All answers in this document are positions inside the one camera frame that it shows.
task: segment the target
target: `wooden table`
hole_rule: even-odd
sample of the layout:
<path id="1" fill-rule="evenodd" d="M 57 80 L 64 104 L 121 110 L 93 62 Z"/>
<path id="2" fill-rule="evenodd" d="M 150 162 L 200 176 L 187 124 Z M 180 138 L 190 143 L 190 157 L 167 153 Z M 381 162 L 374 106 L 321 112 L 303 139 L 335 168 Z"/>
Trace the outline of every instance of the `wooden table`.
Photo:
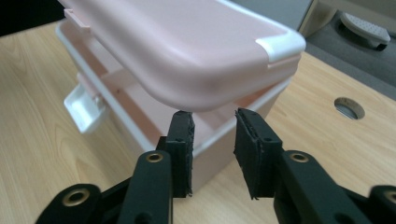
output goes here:
<path id="1" fill-rule="evenodd" d="M 133 155 L 110 121 L 81 135 L 64 109 L 77 70 L 54 28 L 0 39 L 0 223 L 35 222 L 62 189 L 107 189 L 133 173 Z M 360 103 L 365 117 L 340 115 L 340 96 Z M 266 120 L 285 149 L 310 153 L 338 184 L 363 195 L 396 186 L 396 103 L 309 54 Z M 175 200 L 174 220 L 276 223 L 272 202 L 249 199 L 233 161 L 192 198 Z"/>

